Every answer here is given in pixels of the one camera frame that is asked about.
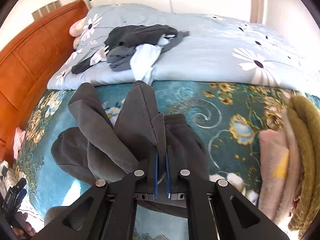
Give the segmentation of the person's left hand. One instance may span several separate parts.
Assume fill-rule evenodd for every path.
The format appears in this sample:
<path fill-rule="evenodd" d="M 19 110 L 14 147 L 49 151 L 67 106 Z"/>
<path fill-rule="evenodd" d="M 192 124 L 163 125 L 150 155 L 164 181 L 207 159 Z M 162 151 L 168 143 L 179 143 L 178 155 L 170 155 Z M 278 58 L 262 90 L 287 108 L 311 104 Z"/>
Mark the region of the person's left hand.
<path fill-rule="evenodd" d="M 12 227 L 12 230 L 15 233 L 15 235 L 17 237 L 20 237 L 20 239 L 25 239 L 25 232 L 27 232 L 30 237 L 33 237 L 36 234 L 36 232 L 35 229 L 31 226 L 31 224 L 26 221 L 28 218 L 28 214 L 26 212 L 18 212 L 17 214 L 24 226 L 24 229 Z"/>

